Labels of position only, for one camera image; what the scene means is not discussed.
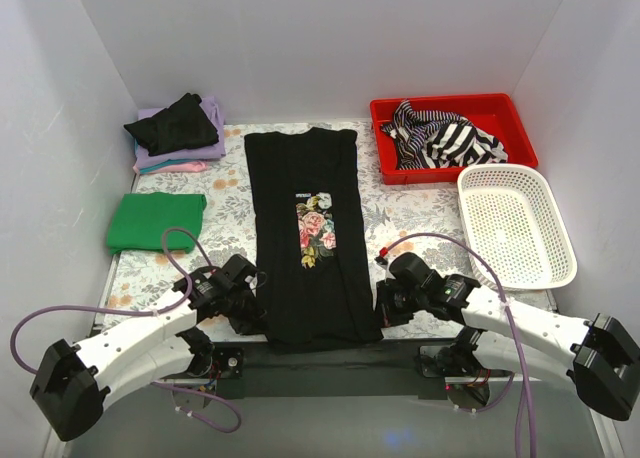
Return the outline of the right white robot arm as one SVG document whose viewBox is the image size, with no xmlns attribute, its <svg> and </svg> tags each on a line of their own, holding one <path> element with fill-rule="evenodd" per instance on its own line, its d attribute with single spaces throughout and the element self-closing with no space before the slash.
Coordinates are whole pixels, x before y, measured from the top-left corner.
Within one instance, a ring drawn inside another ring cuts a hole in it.
<svg viewBox="0 0 640 458">
<path fill-rule="evenodd" d="M 627 421 L 639 398 L 639 346 L 619 320 L 567 317 L 519 301 L 460 275 L 440 275 L 414 253 L 389 264 L 376 284 L 375 312 L 385 328 L 409 323 L 418 312 L 455 322 L 452 343 L 427 357 L 444 376 L 481 370 L 519 373 L 573 388 L 590 409 Z"/>
</svg>

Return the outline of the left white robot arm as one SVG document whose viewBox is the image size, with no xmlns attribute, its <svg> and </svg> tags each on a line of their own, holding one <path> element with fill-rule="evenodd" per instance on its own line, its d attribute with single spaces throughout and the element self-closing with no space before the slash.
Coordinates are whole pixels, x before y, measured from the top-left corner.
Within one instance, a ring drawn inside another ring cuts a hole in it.
<svg viewBox="0 0 640 458">
<path fill-rule="evenodd" d="M 176 281 L 140 315 L 74 345 L 47 348 L 30 395 L 57 437 L 72 441 L 92 428 L 108 407 L 168 376 L 186 374 L 216 385 L 237 379 L 244 353 L 214 344 L 201 322 L 224 316 L 252 327 L 265 312 L 253 282 L 265 275 L 235 254 L 223 266 L 205 266 Z"/>
</svg>

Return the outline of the black floral print t-shirt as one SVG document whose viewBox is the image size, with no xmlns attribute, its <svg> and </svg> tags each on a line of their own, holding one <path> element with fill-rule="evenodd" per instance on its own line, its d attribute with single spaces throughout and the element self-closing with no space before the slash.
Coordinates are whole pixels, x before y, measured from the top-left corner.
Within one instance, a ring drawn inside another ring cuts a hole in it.
<svg viewBox="0 0 640 458">
<path fill-rule="evenodd" d="M 269 343 L 320 351 L 382 338 L 364 237 L 357 133 L 311 128 L 244 138 Z"/>
</svg>

